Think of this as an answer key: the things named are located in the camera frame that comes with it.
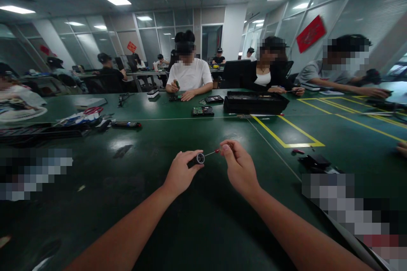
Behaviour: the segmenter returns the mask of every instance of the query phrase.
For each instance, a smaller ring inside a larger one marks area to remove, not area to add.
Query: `black jacket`
[[[254,83],[257,79],[256,65],[257,61],[253,61],[250,64],[250,68],[246,70],[243,76],[243,88],[257,92],[265,92],[271,86],[281,86],[287,91],[290,91],[294,87],[294,84],[281,73],[282,67],[286,65],[285,61],[275,62],[270,66],[271,81],[266,86]]]

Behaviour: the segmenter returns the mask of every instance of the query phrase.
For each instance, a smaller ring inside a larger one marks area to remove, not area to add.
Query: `red-handled scissors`
[[[84,115],[90,115],[90,114],[95,114],[95,113],[100,113],[103,111],[102,107],[91,107],[91,108],[87,108],[84,111]]]

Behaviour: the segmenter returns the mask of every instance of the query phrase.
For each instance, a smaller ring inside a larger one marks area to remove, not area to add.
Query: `small black cylindrical part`
[[[198,153],[195,158],[188,162],[188,168],[193,167],[195,164],[203,164],[205,162],[205,156],[203,153]]]

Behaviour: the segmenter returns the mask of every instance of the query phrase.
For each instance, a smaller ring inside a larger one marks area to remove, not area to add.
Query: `black tool box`
[[[223,108],[229,113],[278,115],[289,102],[278,93],[228,91]]]

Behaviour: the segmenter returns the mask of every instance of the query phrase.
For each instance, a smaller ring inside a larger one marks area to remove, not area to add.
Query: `red object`
[[[91,107],[91,108],[87,108],[84,111],[84,115],[90,115],[90,114],[94,114],[94,113],[100,113],[103,111],[102,107]]]
[[[323,25],[321,17],[318,15],[297,37],[300,53],[306,51],[325,34],[325,26]]]
[[[127,48],[128,48],[132,53],[134,53],[134,52],[136,51],[136,49],[137,49],[137,47],[136,47],[131,41],[128,42]]]
[[[48,49],[46,46],[44,46],[44,45],[40,45],[39,46],[39,49],[41,50],[41,52],[43,52],[43,53],[45,53],[45,54],[47,54],[47,55],[49,55],[50,54],[50,49]]]

